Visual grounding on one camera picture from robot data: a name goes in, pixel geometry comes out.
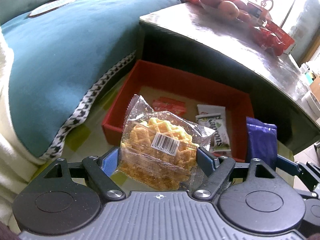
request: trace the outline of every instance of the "metal screw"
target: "metal screw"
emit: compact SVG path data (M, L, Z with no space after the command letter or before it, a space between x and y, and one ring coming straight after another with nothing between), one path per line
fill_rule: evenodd
M206 189L198 189L193 193L197 198L207 198L210 197L211 192Z
M107 192L107 196L111 197L111 198L119 198L122 196L122 194L123 194L123 192L118 189L112 189Z

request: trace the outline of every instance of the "waffle cookie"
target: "waffle cookie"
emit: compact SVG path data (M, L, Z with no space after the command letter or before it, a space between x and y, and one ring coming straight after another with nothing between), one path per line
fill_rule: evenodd
M154 141L160 141L158 133L174 139L164 142L167 146L178 145L174 152L154 148ZM149 122L135 123L129 138L122 141L119 170L155 189L177 190L196 165L197 147L183 127L151 117Z

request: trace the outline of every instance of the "cardboard box in background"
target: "cardboard box in background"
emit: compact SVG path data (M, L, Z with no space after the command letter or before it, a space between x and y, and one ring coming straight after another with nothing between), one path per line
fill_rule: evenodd
M316 99L320 102L320 77L316 77L316 79L311 83L310 89Z

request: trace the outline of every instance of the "table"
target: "table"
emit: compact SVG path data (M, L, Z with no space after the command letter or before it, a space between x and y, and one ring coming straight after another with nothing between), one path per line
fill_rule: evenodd
M278 140L294 154L320 139L312 110L301 103L309 90L305 76L291 56L276 57L256 45L249 28L226 25L190 3L142 16L140 25L143 60L249 93L255 118L276 124Z

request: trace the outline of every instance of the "metallic table surface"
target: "metallic table surface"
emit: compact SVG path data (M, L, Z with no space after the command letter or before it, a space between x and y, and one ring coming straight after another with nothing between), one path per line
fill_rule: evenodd
M245 26L234 27L215 20L203 8L183 3L140 17L142 25L153 25L174 35L199 42L238 62L274 87L319 130L312 110L301 98L310 90L292 56L269 54L255 44Z

